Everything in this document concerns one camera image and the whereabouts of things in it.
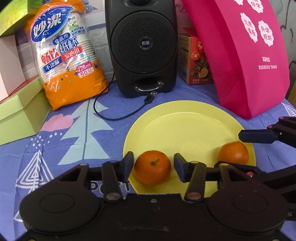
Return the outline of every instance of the pink paper bag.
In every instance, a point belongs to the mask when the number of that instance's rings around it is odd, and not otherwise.
[[[208,58],[219,102],[251,119],[283,101],[286,48],[268,0],[182,0]]]

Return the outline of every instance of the tangerine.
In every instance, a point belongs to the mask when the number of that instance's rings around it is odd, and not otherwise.
[[[229,142],[221,147],[217,160],[235,164],[247,164],[249,152],[243,143],[239,141]]]
[[[134,169],[136,177],[141,183],[156,186],[169,179],[171,163],[164,153],[150,150],[138,157]]]

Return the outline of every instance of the tomato box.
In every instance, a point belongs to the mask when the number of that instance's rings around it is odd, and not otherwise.
[[[212,84],[213,77],[201,41],[194,28],[178,36],[178,75],[189,85]]]

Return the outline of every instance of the food box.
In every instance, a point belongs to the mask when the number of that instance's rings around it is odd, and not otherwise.
[[[212,84],[213,77],[201,41],[194,28],[178,36],[178,75],[189,85]]]
[[[34,16],[42,6],[42,0],[12,0],[0,12],[0,37],[9,36],[25,26],[26,20]]]
[[[37,134],[50,111],[39,78],[23,86],[0,103],[0,145]]]
[[[0,38],[0,101],[25,82],[17,53],[15,36]]]

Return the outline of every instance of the pink box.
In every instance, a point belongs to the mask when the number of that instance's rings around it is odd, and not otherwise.
[[[178,22],[178,34],[186,34],[183,28],[192,28],[193,23],[190,20],[190,17],[185,9],[181,0],[174,0],[177,14],[177,22]]]
[[[0,101],[25,82],[20,65],[15,36],[0,38]]]

